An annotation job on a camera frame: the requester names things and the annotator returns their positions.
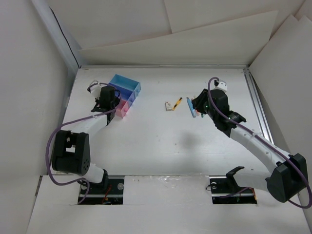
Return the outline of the light blue utility knife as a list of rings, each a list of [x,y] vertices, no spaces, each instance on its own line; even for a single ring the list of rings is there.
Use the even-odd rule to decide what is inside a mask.
[[[188,97],[186,97],[186,100],[187,100],[187,104],[189,106],[190,112],[192,114],[192,117],[195,118],[197,116],[197,114],[195,112],[195,109],[193,108],[193,104],[192,104],[191,100]]]

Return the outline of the yellow utility knife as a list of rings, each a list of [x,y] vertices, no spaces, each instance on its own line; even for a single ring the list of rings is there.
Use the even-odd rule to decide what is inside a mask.
[[[182,100],[183,100],[183,97],[180,97],[179,100],[172,107],[172,111],[174,111],[177,108],[177,106],[182,102]]]

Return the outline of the white boxed eraser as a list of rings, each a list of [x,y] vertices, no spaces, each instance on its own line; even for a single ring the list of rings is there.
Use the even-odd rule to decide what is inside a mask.
[[[172,111],[173,110],[171,103],[168,101],[165,102],[165,110],[166,111]]]

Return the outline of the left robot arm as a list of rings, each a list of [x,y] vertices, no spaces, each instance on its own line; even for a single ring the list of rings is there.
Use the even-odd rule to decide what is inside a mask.
[[[77,123],[74,129],[60,129],[56,132],[52,168],[57,172],[82,177],[97,193],[101,194],[108,189],[108,173],[92,163],[90,141],[115,117],[121,103],[121,94],[114,86],[104,83],[89,87],[88,91],[95,96],[95,106],[88,117],[63,124],[66,126]]]

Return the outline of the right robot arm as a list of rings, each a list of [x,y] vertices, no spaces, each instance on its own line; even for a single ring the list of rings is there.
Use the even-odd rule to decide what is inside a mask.
[[[229,171],[225,186],[232,192],[231,196],[255,188],[285,203],[303,189],[307,189],[308,194],[312,193],[306,159],[300,154],[292,155],[278,148],[252,130],[241,114],[230,109],[223,90],[203,89],[191,105],[197,112],[208,115],[219,131],[246,148],[267,169],[266,175],[238,173],[243,166]]]

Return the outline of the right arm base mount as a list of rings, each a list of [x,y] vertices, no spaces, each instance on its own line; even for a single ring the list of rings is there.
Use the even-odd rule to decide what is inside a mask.
[[[220,204],[257,204],[254,188],[240,187],[234,175],[244,169],[243,166],[235,167],[225,175],[209,176],[207,191],[211,192],[212,203]]]

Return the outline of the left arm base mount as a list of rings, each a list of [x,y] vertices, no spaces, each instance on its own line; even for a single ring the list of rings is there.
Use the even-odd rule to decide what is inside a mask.
[[[86,182],[80,182],[78,202],[80,205],[122,205],[124,192],[123,176],[109,176],[106,189],[90,185],[87,192]]]

